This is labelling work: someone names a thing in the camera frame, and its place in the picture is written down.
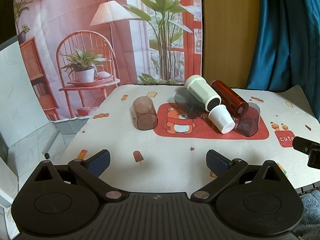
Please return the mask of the grey translucent plastic cup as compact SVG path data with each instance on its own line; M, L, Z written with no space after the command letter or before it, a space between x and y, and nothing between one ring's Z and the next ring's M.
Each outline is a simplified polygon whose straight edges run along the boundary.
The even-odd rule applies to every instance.
M191 94L187 88L179 89L174 96L174 101L188 118L196 119L204 112L204 103Z

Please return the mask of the small white ribbed cup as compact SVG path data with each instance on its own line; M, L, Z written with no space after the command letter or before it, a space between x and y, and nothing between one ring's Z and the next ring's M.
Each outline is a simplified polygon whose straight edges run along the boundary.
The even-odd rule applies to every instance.
M229 133L235 127L235 122L225 105L218 105L214 107L210 111L208 119L222 134Z

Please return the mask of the teal blue curtain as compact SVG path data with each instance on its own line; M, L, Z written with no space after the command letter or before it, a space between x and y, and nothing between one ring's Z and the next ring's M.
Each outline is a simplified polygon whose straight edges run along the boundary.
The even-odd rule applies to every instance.
M319 118L319 0L260 0L248 89L299 85Z

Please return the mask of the white folding board stand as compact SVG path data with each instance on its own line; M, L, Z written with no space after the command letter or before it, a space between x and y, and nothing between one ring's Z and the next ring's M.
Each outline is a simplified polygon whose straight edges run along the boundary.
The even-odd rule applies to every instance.
M1 139L11 147L47 124L13 36L1 43Z

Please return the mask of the white cartoon bear table mat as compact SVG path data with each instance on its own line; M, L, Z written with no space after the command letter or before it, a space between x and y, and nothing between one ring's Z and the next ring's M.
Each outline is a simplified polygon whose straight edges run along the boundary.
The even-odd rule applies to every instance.
M281 165L294 188L319 181L319 170L308 167L307 155L292 147L296 136L319 141L319 122L299 86L282 93L236 90L260 108L259 129L252 137L236 129L220 133L207 113L170 132L167 121L182 116L174 103L177 91L176 86L116 88L77 133L59 163L68 163L83 150L91 157L105 149L111 162L100 178L112 187L191 194L214 178L206 165L206 153L212 149L252 165L273 160ZM132 109L140 96L151 98L157 113L158 124L148 131L137 128Z

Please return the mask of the red translucent plastic cup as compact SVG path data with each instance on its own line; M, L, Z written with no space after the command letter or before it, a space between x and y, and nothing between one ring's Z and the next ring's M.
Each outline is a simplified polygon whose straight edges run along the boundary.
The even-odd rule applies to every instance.
M232 116L239 118L248 109L248 103L222 81L215 80L210 86L221 97L222 103Z

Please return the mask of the pink living room backdrop poster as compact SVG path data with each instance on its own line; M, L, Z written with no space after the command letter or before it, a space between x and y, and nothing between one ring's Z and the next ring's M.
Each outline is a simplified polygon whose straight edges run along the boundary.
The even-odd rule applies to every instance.
M50 121L91 115L128 84L201 73L201 0L13 0L23 61Z

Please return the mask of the brown translucent plastic cup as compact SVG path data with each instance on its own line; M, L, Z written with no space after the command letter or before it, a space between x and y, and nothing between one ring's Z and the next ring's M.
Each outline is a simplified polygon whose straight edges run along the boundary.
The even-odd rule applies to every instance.
M158 124L157 113L151 98L140 96L132 104L136 126L141 131L154 129Z

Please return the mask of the pale green ribbed cup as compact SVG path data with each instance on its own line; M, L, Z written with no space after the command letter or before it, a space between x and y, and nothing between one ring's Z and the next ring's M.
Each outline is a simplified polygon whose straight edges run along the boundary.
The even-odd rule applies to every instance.
M221 97L200 75L190 76L184 83L185 88L200 102L204 103L205 110L210 112L221 103Z

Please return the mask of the purple translucent plastic cup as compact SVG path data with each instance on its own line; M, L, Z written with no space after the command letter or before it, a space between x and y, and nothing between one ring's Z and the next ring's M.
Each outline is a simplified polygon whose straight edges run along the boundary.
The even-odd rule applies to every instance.
M257 133L260 121L260 108L256 103L249 102L241 113L238 122L238 132L246 137Z

